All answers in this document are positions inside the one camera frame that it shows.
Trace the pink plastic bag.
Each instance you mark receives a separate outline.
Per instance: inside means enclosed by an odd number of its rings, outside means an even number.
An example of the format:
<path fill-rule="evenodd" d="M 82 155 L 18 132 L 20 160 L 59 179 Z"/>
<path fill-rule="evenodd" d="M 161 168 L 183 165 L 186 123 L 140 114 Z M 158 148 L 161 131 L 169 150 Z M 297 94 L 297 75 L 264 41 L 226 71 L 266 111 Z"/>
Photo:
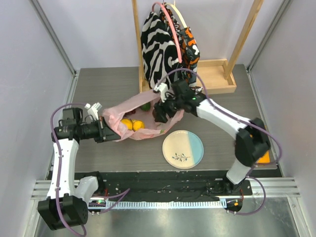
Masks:
<path fill-rule="evenodd" d="M 158 123 L 154 121 L 154 104 L 160 100 L 160 95 L 153 91 L 139 93 L 117 106 L 103 110 L 103 117 L 107 125 L 121 136 L 119 141 L 127 138 L 133 140 L 144 140 L 155 138 L 167 133 L 176 122 Z M 142 111 L 140 106 L 145 103 L 151 103 L 151 109 L 147 112 Z M 128 130 L 126 125 L 120 121 L 123 119 L 140 120 L 145 124 L 144 129 L 138 131 Z"/>

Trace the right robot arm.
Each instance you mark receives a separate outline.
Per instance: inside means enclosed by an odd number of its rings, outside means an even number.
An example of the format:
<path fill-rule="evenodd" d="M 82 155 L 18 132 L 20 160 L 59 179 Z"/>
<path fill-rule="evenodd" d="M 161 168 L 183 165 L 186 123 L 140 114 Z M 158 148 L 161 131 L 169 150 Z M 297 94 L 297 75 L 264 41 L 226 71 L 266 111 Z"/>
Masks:
<path fill-rule="evenodd" d="M 160 95 L 153 116 L 156 122 L 166 123 L 183 110 L 218 126 L 235 140 L 235 161 L 223 178 L 223 189 L 236 194 L 255 163 L 269 151 L 271 144 L 261 119 L 240 117 L 217 105 L 205 94 L 196 93 L 186 82 L 176 81 L 171 90 L 165 83 L 156 85 L 153 92 Z"/>

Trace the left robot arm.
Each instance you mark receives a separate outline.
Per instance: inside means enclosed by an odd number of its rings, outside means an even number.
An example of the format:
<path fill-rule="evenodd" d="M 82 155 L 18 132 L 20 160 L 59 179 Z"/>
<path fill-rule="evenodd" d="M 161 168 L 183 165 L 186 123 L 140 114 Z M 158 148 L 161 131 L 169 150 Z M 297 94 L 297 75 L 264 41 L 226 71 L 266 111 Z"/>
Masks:
<path fill-rule="evenodd" d="M 92 196 L 105 193 L 100 172 L 85 174 L 75 185 L 75 163 L 81 140 L 96 143 L 116 141 L 120 136 L 98 114 L 100 103 L 85 104 L 91 122 L 83 119 L 78 103 L 66 104 L 57 126 L 51 126 L 54 147 L 54 168 L 46 199 L 38 203 L 38 212 L 51 230 L 83 226 L 88 220 L 88 204 Z"/>

